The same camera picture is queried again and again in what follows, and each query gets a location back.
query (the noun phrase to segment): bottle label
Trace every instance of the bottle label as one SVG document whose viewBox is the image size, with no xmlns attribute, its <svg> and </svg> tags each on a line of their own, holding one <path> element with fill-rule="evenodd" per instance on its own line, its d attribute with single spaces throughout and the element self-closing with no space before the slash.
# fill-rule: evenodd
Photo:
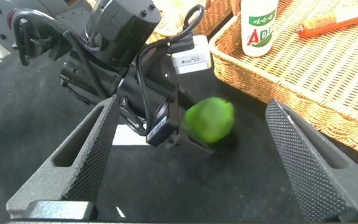
<svg viewBox="0 0 358 224">
<path fill-rule="evenodd" d="M 247 36 L 247 46 L 264 47 L 271 41 L 275 16 L 276 10 L 264 16 L 249 17 L 249 25 L 254 27 L 254 29 Z"/>
</svg>

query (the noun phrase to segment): sticker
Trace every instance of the sticker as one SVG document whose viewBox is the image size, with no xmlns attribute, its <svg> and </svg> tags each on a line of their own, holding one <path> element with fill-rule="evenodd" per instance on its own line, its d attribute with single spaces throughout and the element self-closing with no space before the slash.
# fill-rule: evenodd
<svg viewBox="0 0 358 224">
<path fill-rule="evenodd" d="M 201 61 L 200 56 L 194 56 L 194 57 L 191 57 L 189 59 L 182 60 L 181 64 L 182 65 L 193 65 L 193 64 L 198 63 L 200 61 Z"/>
<path fill-rule="evenodd" d="M 344 22 L 358 17 L 358 6 L 340 9 L 335 12 L 336 22 Z"/>
<path fill-rule="evenodd" d="M 147 139 L 150 139 L 157 133 L 162 126 L 167 122 L 167 117 L 165 116 L 158 124 L 150 131 L 149 135 L 147 135 Z"/>
<path fill-rule="evenodd" d="M 255 27 L 247 37 L 247 46 L 264 47 L 273 37 L 274 19 L 276 10 L 265 16 L 250 16 L 249 25 Z"/>
</svg>

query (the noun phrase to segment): white label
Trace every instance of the white label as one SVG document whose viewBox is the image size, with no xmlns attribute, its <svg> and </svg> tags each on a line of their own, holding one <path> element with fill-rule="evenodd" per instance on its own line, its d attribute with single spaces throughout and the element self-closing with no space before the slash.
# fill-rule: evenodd
<svg viewBox="0 0 358 224">
<path fill-rule="evenodd" d="M 180 62 L 180 66 L 183 66 L 183 65 L 193 65 L 193 64 L 199 63 L 200 61 L 201 61 L 201 57 L 200 57 L 200 56 L 193 56 L 193 57 L 188 58 L 188 59 L 183 59 L 183 60 Z"/>
<path fill-rule="evenodd" d="M 336 22 L 344 22 L 358 17 L 358 6 L 340 9 L 335 12 Z"/>
<path fill-rule="evenodd" d="M 160 122 L 158 122 L 158 124 L 150 131 L 149 135 L 147 135 L 147 139 L 150 139 L 151 137 L 154 136 L 155 133 L 157 133 L 157 131 L 160 130 L 160 128 L 162 128 L 162 126 L 167 122 L 167 117 L 162 118 L 162 120 Z"/>
</svg>

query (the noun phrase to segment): textured black surface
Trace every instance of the textured black surface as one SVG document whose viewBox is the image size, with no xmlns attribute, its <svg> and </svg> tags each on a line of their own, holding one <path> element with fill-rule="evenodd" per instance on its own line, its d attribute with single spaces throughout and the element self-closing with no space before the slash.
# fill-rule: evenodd
<svg viewBox="0 0 358 224">
<path fill-rule="evenodd" d="M 306 219 L 332 220 L 347 209 L 346 202 L 307 150 L 290 119 L 278 104 L 270 102 L 267 124 Z"/>
<path fill-rule="evenodd" d="M 117 96 L 113 96 L 111 101 L 97 105 L 94 110 L 95 113 L 106 110 L 107 115 L 97 121 L 98 129 L 89 134 L 92 137 L 90 146 L 68 183 L 63 200 L 95 202 L 98 197 L 119 117 Z"/>
<path fill-rule="evenodd" d="M 6 201 L 91 111 L 60 87 L 62 61 L 0 65 L 0 223 Z M 104 175 L 100 218 L 139 222 L 293 222 L 303 215 L 265 122 L 266 105 L 212 73 L 179 77 L 197 100 L 220 96 L 236 110 L 226 150 L 209 159 L 164 148 L 114 147 Z M 358 163 L 358 153 L 341 150 Z M 126 218 L 121 218 L 119 207 Z"/>
</svg>

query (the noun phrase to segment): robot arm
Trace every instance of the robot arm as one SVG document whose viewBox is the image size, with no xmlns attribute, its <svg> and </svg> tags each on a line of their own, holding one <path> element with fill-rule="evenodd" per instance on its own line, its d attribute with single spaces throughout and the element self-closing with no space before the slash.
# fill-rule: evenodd
<svg viewBox="0 0 358 224">
<path fill-rule="evenodd" d="M 180 127 L 179 108 L 187 110 L 195 102 L 177 82 L 177 72 L 183 70 L 172 66 L 186 62 L 180 64 L 186 72 L 211 69 L 206 37 L 191 33 L 204 7 L 189 11 L 181 34 L 145 45 L 161 20 L 151 0 L 99 0 L 91 12 L 74 8 L 79 2 L 0 0 L 0 43 L 18 52 L 25 66 L 45 52 L 52 60 L 69 53 L 60 78 L 72 95 L 96 105 L 85 92 L 98 101 L 116 94 L 121 116 L 149 144 L 158 146 L 169 139 L 167 147 L 172 147 L 190 142 L 210 153 Z M 175 60 L 162 63 L 166 54 L 176 53 L 180 56 L 172 56 Z"/>
</svg>

